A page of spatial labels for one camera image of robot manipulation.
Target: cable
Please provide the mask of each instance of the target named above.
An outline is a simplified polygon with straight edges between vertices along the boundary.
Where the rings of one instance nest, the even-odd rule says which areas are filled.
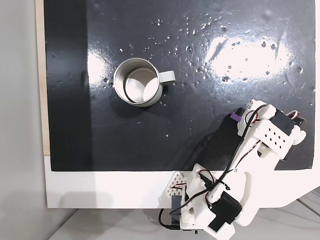
[[[295,120],[299,116],[299,112],[297,110],[293,110],[286,114],[287,117],[291,118],[291,120]]]
[[[260,140],[257,141],[257,142],[250,148],[250,150],[247,151],[247,152],[240,158],[239,162],[235,165],[235,168],[237,168],[237,166],[238,166],[239,163],[242,161],[242,159],[244,159],[245,156],[247,156],[247,155],[257,146],[257,144],[258,144],[259,142],[260,142]]]
[[[164,223],[161,221],[161,215],[162,215],[162,213],[164,212],[164,210],[165,210],[164,208],[162,208],[162,209],[160,210],[158,220],[159,220],[159,223],[160,223],[160,225],[161,225],[162,227],[168,229],[168,228],[169,228],[169,225],[166,225],[166,224],[164,224]]]
[[[210,177],[212,178],[212,184],[213,184],[215,182],[215,178],[214,178],[214,176],[212,176],[211,172],[207,169],[201,169],[198,171],[198,174],[200,174],[202,171],[208,172],[210,174]]]
[[[164,208],[161,208],[160,212],[159,212],[159,217],[158,217],[158,221],[160,223],[160,225],[166,229],[170,229],[170,230],[180,230],[180,225],[174,225],[174,224],[171,224],[171,225],[167,225],[167,224],[164,224],[162,221],[161,221],[161,216],[162,216],[162,213],[164,212]]]
[[[222,175],[219,177],[219,179],[217,179],[217,181],[215,181],[215,182],[212,184],[212,187],[206,188],[206,189],[204,189],[204,190],[196,193],[195,195],[193,195],[192,197],[190,197],[184,204],[182,204],[181,206],[177,207],[176,209],[173,209],[173,210],[169,213],[170,215],[172,215],[172,213],[174,213],[174,212],[182,209],[182,208],[185,207],[186,205],[188,205],[188,203],[190,203],[190,202],[191,202],[193,199],[195,199],[196,197],[198,197],[198,196],[200,196],[200,195],[202,195],[202,194],[204,194],[204,193],[206,193],[206,192],[208,192],[208,191],[213,190],[213,189],[224,179],[224,177],[226,176],[226,174],[229,172],[230,166],[231,166],[231,164],[232,164],[232,162],[233,162],[233,160],[234,160],[234,158],[235,158],[235,156],[236,156],[236,154],[237,154],[237,152],[238,152],[241,144],[242,144],[242,143],[244,142],[244,140],[245,140],[245,136],[246,136],[246,134],[247,134],[247,132],[248,132],[248,129],[249,129],[249,127],[250,127],[250,124],[252,123],[252,120],[254,119],[254,117],[256,116],[256,114],[258,113],[258,111],[259,111],[260,109],[264,108],[264,107],[267,106],[267,105],[268,105],[268,104],[263,104],[263,105],[259,106],[256,110],[254,110],[254,112],[253,112],[253,114],[251,115],[249,121],[247,122],[247,125],[245,126],[245,129],[244,129],[244,131],[243,131],[243,134],[242,134],[242,136],[241,136],[241,139],[240,139],[240,142],[239,142],[238,146],[236,147],[233,155],[231,156],[231,158],[230,158],[230,160],[229,160],[226,168],[224,169]]]

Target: water droplet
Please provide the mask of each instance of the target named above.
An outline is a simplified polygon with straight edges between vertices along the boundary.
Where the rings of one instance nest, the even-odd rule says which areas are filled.
[[[228,76],[222,77],[222,82],[226,83],[228,81],[229,81],[229,77]]]
[[[269,10],[269,9],[266,9],[264,12],[263,12],[263,18],[265,19],[265,20],[269,20],[270,18],[272,18],[272,15],[273,15],[273,13],[272,13],[272,11],[271,10]]]
[[[296,68],[296,70],[297,70],[297,72],[300,73],[300,74],[302,74],[302,72],[304,71],[304,69],[303,69],[301,66],[298,66],[298,67]]]

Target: metal mug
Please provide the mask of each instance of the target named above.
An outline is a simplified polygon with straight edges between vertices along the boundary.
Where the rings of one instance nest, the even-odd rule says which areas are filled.
[[[173,71],[159,72],[143,58],[130,58],[115,70],[113,86],[118,96],[130,105],[149,107],[161,97],[163,86],[176,80]]]

